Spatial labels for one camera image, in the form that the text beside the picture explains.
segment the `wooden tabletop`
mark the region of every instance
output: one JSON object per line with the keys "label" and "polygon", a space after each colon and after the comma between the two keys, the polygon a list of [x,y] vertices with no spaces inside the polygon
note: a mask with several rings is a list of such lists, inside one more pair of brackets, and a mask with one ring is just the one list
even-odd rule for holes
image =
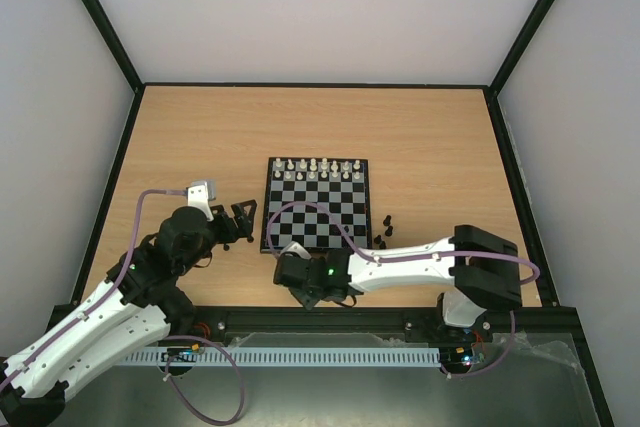
{"label": "wooden tabletop", "polygon": [[[216,203],[256,199],[256,242],[214,249],[209,268],[178,285],[196,305],[295,306],[273,285],[275,261],[259,253],[269,157],[362,158],[370,163],[375,229],[393,216],[388,247],[424,244],[472,224],[526,251],[480,90],[147,87],[85,295],[129,244],[142,190],[214,178]],[[150,196],[140,235],[156,232],[184,198]],[[530,275],[522,268],[521,276]],[[370,292],[367,307],[429,307],[440,285]],[[540,305],[535,284],[525,306]]]}

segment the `purple cable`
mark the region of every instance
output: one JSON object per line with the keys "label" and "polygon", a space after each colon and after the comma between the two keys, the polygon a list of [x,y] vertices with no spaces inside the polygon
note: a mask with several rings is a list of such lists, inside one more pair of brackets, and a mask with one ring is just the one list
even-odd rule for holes
{"label": "purple cable", "polygon": [[[99,308],[102,304],[104,304],[107,299],[113,294],[124,279],[125,275],[127,275],[127,269],[129,268],[129,263],[131,262],[131,257],[133,257],[133,250],[136,246],[136,239],[138,237],[138,228],[140,227],[140,217],[142,215],[142,202],[144,198],[149,194],[165,194],[165,195],[187,195],[186,190],[159,190],[159,189],[149,189],[145,190],[138,197],[138,205],[136,206],[136,215],[133,220],[133,230],[131,232],[131,240],[129,242],[129,250],[127,250],[127,255],[122,263],[122,269],[120,270],[120,274],[116,278],[115,282],[111,286],[111,288],[105,292],[105,294],[98,299],[91,307],[84,311],[85,315],[90,315],[97,308]],[[47,348],[49,348],[54,342],[56,342],[60,337],[69,332],[74,326],[78,323],[82,322],[81,319],[75,318],[63,328],[61,328],[58,332],[52,335],[49,339],[42,343],[40,347],[33,351],[33,353],[26,358],[24,361],[24,365],[28,366],[31,364],[40,354],[42,354]],[[0,392],[2,392],[7,385],[15,380],[15,378],[20,375],[19,370],[14,370],[11,374],[7,376],[7,378],[0,384]]]}
{"label": "purple cable", "polygon": [[340,223],[336,220],[336,218],[323,206],[318,205],[316,203],[313,202],[306,202],[304,200],[296,200],[294,202],[289,202],[288,204],[283,205],[282,207],[280,207],[269,219],[269,222],[267,222],[267,243],[269,244],[269,250],[271,251],[271,253],[273,254],[274,257],[278,257],[278,252],[276,251],[275,247],[273,246],[273,241],[271,240],[271,227],[273,225],[273,222],[278,218],[278,216],[284,212],[285,210],[294,207],[296,205],[307,205],[309,207],[313,207],[314,209],[316,209],[319,212],[322,212],[323,214],[326,214],[329,216],[329,221],[335,225],[338,230],[340,231],[340,235],[344,238],[344,240],[347,242],[347,244],[349,245],[349,247],[351,247],[351,249],[354,251],[354,253],[356,253],[358,256],[362,257],[364,260],[368,261],[368,262],[376,262],[376,263],[381,263],[381,264],[393,264],[393,263],[398,263],[398,262],[407,262],[407,261],[415,261],[415,260],[431,260],[434,257],[482,257],[485,259],[495,259],[495,260],[505,260],[507,262],[517,262],[518,264],[522,264],[522,265],[526,265],[527,267],[529,267],[531,269],[531,271],[533,272],[533,274],[531,275],[531,277],[527,277],[524,280],[520,281],[521,285],[524,284],[528,284],[530,282],[535,281],[539,276],[540,276],[540,269],[538,268],[538,266],[536,264],[534,264],[533,262],[531,262],[530,260],[527,259],[522,259],[520,257],[515,257],[513,255],[507,255],[507,254],[498,254],[495,252],[482,252],[482,251],[472,251],[472,250],[455,250],[452,252],[433,252],[431,254],[417,254],[417,255],[409,255],[406,257],[396,257],[396,258],[384,258],[382,256],[380,256],[380,258],[376,261],[376,259],[373,258],[373,256],[365,254],[360,247],[358,247],[353,240],[351,240],[351,237],[349,237],[349,234],[347,233],[346,230],[344,230],[344,227],[342,227],[342,225],[340,225]]}
{"label": "purple cable", "polygon": [[171,357],[167,361],[167,365],[165,365],[165,367],[164,367],[164,373],[167,376],[169,376],[169,377],[166,378],[167,382],[169,382],[169,385],[171,386],[173,391],[176,394],[178,394],[178,397],[180,398],[182,403],[185,405],[185,407],[189,410],[189,412],[191,412],[193,415],[195,415],[202,422],[205,422],[205,423],[207,423],[209,425],[231,425],[234,422],[236,422],[240,418],[240,415],[242,414],[242,409],[244,408],[244,399],[245,399],[246,389],[245,389],[245,386],[244,386],[244,380],[242,378],[242,374],[240,373],[240,369],[238,368],[238,364],[236,364],[235,360],[233,360],[233,357],[231,357],[231,355],[229,355],[229,352],[227,352],[224,348],[222,348],[219,345],[211,342],[208,339],[204,339],[202,337],[195,337],[193,335],[172,335],[172,336],[169,336],[169,337],[165,338],[164,340],[190,340],[190,341],[194,341],[194,342],[200,342],[200,343],[208,345],[209,347],[213,347],[218,352],[220,352],[222,355],[224,355],[224,357],[231,364],[231,367],[233,367],[233,370],[235,370],[236,376],[238,377],[238,382],[240,383],[240,405],[238,406],[238,410],[236,410],[236,413],[233,414],[233,417],[231,417],[229,420],[215,420],[215,419],[212,419],[210,417],[207,417],[206,415],[201,413],[199,410],[197,410],[193,405],[191,405],[191,403],[187,400],[185,395],[178,388],[178,385],[175,383],[175,381],[171,377],[171,374],[169,374],[169,366],[171,365],[171,362],[173,361],[174,357]]}
{"label": "purple cable", "polygon": [[507,354],[511,350],[511,347],[513,347],[513,341],[516,337],[516,316],[514,315],[513,310],[509,312],[509,317],[511,317],[511,333],[509,335],[509,340],[507,341],[507,345],[505,345],[504,350],[500,354],[500,357],[498,357],[494,362],[489,364],[484,369],[474,370],[473,372],[466,372],[464,374],[451,374],[447,371],[444,365],[440,367],[440,370],[447,374],[447,378],[462,379],[465,377],[475,377],[476,375],[484,374],[486,372],[489,372],[490,370],[495,369],[507,357]]}

